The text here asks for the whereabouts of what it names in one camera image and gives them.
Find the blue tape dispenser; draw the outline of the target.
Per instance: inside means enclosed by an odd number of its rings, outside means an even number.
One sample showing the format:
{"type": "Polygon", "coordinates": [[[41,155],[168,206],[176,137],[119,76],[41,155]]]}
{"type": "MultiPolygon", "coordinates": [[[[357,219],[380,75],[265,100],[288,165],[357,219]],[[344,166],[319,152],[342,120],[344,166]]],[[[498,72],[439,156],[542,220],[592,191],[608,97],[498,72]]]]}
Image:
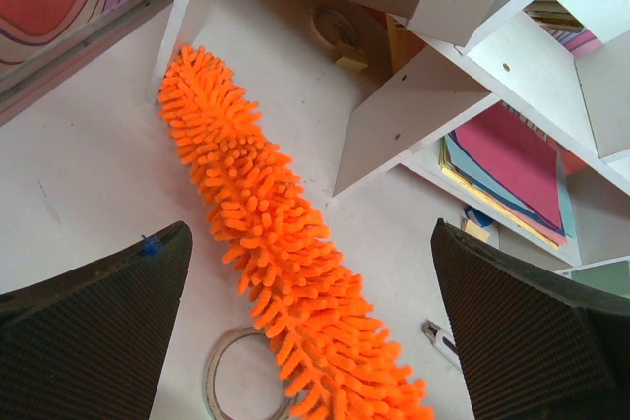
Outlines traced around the blue tape dispenser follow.
{"type": "Polygon", "coordinates": [[[472,206],[466,206],[464,208],[465,216],[468,220],[474,222],[481,228],[485,228],[494,223],[494,219],[481,212],[480,210],[475,209],[472,206]]]}

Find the stack of coloured paper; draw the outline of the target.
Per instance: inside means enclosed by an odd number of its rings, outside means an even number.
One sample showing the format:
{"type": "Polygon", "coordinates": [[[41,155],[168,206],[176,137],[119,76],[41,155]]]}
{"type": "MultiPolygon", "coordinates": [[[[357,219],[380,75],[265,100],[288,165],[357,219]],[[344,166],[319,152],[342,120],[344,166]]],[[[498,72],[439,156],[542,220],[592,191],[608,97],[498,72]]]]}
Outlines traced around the stack of coloured paper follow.
{"type": "Polygon", "coordinates": [[[566,184],[569,152],[504,102],[440,140],[446,177],[557,249],[577,236],[566,184]]]}

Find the white side shelf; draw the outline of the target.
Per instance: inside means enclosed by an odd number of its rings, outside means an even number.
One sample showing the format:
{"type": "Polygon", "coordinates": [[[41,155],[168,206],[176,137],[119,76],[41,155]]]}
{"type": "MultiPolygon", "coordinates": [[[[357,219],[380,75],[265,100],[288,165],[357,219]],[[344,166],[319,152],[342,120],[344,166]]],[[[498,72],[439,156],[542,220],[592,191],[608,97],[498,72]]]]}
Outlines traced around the white side shelf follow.
{"type": "Polygon", "coordinates": [[[184,45],[193,42],[215,4],[216,0],[173,0],[145,93],[146,104],[157,102],[159,87],[169,64],[184,45]]]}

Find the orange microfiber duster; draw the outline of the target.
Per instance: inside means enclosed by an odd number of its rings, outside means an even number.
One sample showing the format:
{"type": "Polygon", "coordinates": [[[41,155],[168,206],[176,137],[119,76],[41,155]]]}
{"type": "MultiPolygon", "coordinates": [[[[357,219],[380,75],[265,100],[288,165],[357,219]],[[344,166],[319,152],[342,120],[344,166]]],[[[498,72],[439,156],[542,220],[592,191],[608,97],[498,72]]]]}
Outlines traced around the orange microfiber duster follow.
{"type": "Polygon", "coordinates": [[[429,419],[425,384],[343,263],[290,158],[264,134],[255,102],[203,48],[183,47],[158,94],[161,117],[227,244],[257,330],[269,339],[299,419],[429,419]]]}

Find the yellow sticky notes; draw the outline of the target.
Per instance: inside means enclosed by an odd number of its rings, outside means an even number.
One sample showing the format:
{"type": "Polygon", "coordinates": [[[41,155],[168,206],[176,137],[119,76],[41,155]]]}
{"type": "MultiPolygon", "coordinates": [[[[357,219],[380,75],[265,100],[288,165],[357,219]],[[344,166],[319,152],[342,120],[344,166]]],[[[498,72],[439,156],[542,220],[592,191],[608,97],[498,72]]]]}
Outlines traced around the yellow sticky notes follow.
{"type": "Polygon", "coordinates": [[[478,239],[483,243],[487,243],[490,239],[490,232],[486,227],[482,227],[475,221],[464,218],[461,222],[461,229],[468,235],[478,239]]]}

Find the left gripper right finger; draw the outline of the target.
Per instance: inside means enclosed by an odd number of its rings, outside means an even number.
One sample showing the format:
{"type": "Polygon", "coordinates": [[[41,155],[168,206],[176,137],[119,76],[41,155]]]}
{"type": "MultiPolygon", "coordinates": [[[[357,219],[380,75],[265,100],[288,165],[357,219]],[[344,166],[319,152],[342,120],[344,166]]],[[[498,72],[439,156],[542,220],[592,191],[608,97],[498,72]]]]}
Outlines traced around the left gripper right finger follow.
{"type": "Polygon", "coordinates": [[[475,418],[628,418],[628,299],[444,220],[430,244],[475,418]]]}

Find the yellow sticky pad under shelf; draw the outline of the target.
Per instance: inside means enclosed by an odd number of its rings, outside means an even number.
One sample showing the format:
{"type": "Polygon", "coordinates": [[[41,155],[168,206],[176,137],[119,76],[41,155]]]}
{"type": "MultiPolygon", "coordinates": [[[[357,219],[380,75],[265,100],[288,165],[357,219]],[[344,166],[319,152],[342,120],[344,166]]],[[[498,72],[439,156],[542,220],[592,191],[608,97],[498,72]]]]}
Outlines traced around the yellow sticky pad under shelf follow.
{"type": "Polygon", "coordinates": [[[335,61],[335,65],[354,72],[365,70],[369,63],[368,57],[364,51],[349,44],[339,42],[336,45],[339,58],[335,61]]]}

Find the books behind shelf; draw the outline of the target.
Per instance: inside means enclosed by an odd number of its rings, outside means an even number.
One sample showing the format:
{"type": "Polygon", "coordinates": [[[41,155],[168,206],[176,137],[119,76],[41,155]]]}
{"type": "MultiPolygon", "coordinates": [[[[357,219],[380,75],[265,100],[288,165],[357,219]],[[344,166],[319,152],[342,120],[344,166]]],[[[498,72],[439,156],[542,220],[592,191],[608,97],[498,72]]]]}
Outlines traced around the books behind shelf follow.
{"type": "Polygon", "coordinates": [[[603,43],[557,0],[534,0],[524,8],[524,12],[577,59],[603,46],[603,43]]]}

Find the tape roll under shelf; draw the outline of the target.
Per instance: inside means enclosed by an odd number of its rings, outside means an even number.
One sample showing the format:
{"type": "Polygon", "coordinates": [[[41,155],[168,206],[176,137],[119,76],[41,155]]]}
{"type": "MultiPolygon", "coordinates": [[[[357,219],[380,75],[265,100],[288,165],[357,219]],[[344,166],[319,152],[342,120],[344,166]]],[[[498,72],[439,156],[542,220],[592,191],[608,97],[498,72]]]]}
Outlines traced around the tape roll under shelf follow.
{"type": "Polygon", "coordinates": [[[313,9],[311,28],[316,37],[327,47],[335,49],[339,44],[352,47],[358,45],[358,36],[353,23],[340,11],[326,5],[313,9]]]}

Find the clear tape roll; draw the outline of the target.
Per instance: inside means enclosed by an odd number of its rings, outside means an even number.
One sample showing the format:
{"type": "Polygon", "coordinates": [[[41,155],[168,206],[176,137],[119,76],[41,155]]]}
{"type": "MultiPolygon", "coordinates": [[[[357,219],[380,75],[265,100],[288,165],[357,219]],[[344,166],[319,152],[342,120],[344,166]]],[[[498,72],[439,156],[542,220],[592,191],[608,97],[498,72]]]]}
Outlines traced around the clear tape roll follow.
{"type": "Polygon", "coordinates": [[[269,341],[253,328],[223,334],[211,348],[202,398],[212,419],[286,419],[289,400],[269,341]]]}

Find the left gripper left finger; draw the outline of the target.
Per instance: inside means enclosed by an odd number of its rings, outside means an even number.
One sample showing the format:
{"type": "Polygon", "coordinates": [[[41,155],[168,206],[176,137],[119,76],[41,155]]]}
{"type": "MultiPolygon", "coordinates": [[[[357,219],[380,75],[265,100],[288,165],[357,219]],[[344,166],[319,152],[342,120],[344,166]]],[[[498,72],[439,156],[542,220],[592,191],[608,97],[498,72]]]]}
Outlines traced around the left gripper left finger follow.
{"type": "Polygon", "coordinates": [[[4,419],[146,419],[192,254],[175,222],[1,297],[4,419]]]}

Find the mint green desk organizer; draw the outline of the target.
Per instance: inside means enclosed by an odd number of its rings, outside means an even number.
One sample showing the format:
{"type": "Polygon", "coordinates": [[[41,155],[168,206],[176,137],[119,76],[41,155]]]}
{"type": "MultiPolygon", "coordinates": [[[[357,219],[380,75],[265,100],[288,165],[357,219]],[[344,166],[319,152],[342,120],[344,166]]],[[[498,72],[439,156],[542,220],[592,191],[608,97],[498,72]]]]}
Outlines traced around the mint green desk organizer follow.
{"type": "Polygon", "coordinates": [[[625,298],[630,294],[628,259],[559,270],[557,274],[610,294],[625,298]]]}

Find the white wooden bookshelf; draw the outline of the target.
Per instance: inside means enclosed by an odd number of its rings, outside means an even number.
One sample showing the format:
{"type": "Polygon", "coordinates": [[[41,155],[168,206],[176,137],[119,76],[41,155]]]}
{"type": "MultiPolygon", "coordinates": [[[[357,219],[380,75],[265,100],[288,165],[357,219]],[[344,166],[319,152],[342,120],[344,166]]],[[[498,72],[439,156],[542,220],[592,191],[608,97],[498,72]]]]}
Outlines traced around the white wooden bookshelf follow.
{"type": "Polygon", "coordinates": [[[350,115],[334,188],[402,165],[498,223],[503,251],[545,252],[571,268],[629,256],[629,0],[557,0],[603,46],[575,58],[524,8],[495,0],[467,45],[424,48],[350,115]],[[440,140],[504,102],[569,152],[577,236],[553,248],[440,170],[440,140]]]}

